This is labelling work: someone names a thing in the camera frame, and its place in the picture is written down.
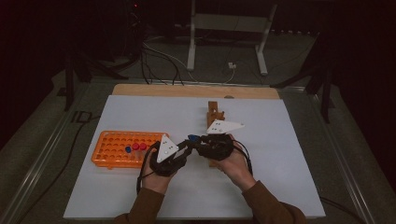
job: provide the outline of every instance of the white table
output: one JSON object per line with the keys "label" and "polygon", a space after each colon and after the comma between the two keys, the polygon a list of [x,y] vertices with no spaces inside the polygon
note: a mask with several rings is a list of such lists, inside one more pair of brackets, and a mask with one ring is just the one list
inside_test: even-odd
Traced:
{"label": "white table", "polygon": [[[254,176],[280,201],[299,207],[307,217],[325,216],[282,100],[111,95],[64,217],[113,218],[132,207],[139,170],[107,170],[91,162],[101,131],[166,132],[179,143],[190,133],[205,134],[209,100],[218,101],[226,120],[246,125],[233,135],[246,145]],[[249,217],[251,211],[239,189],[223,173],[209,168],[196,152],[172,180],[158,214],[164,219]]]}

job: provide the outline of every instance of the orange test tube rack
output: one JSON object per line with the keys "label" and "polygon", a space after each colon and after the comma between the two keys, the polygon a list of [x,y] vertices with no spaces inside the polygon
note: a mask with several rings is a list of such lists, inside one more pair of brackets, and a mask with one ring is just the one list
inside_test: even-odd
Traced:
{"label": "orange test tube rack", "polygon": [[103,131],[91,161],[100,167],[141,168],[146,151],[167,133]]}

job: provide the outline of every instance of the person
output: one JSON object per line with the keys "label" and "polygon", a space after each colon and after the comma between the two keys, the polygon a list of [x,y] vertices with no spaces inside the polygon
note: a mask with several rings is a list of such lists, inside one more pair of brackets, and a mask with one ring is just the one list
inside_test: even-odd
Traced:
{"label": "person", "polygon": [[[219,170],[230,177],[232,182],[241,189],[242,195],[254,216],[252,223],[306,223],[305,215],[299,208],[279,202],[260,180],[257,181],[250,174],[245,157],[238,150],[234,150],[227,159],[213,162]],[[151,173],[152,170],[149,168],[149,165],[145,165],[143,175]],[[163,203],[164,195],[174,175],[160,176],[152,173],[143,178],[142,189],[139,191],[130,213],[115,217],[115,223],[155,223],[157,214]]]}

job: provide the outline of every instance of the metal rail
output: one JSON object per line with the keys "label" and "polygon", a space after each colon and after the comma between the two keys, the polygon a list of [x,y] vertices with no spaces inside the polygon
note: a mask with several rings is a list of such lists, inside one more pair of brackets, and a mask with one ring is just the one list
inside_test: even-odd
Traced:
{"label": "metal rail", "polygon": [[338,168],[340,170],[341,176],[344,178],[344,182],[346,184],[346,188],[349,192],[349,195],[354,203],[359,216],[367,223],[367,224],[375,224],[375,220],[373,215],[367,205],[367,202],[364,200],[363,195],[361,193],[361,188],[359,187],[358,182],[356,181],[352,171],[349,168],[347,159],[344,156],[342,147],[338,144],[332,129],[329,127],[320,114],[320,100],[317,95],[308,96],[311,102],[311,105],[317,115],[318,121],[328,137],[328,141],[330,143],[330,147],[332,149],[333,155],[337,162]]}
{"label": "metal rail", "polygon": [[23,178],[17,192],[14,194],[11,202],[8,204],[5,212],[0,217],[0,223],[12,224],[18,221],[19,215],[22,209],[25,207],[26,202],[29,199],[30,194],[35,188],[40,176],[42,175],[48,161],[53,154],[53,151],[57,147],[59,140],[62,138],[64,130],[67,126],[68,121],[71,119],[72,114],[77,107],[79,101],[86,90],[86,84],[78,84],[78,90],[76,92],[75,102],[70,106],[68,112],[64,112],[58,123],[56,124],[53,132],[51,133],[46,145],[41,150],[35,162],[30,167],[26,176]]}

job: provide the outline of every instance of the white metal frame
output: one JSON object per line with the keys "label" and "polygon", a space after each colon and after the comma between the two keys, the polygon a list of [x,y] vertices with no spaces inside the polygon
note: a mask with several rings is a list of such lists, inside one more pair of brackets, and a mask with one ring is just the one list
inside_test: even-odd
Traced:
{"label": "white metal frame", "polygon": [[265,65],[264,50],[265,42],[271,29],[272,21],[275,15],[276,5],[273,5],[268,18],[264,17],[242,17],[195,13],[195,0],[191,0],[191,36],[189,58],[187,60],[187,69],[194,70],[195,63],[195,30],[225,30],[225,31],[243,31],[262,33],[262,41],[256,46],[257,61],[259,63],[260,74],[268,75],[267,66]]}

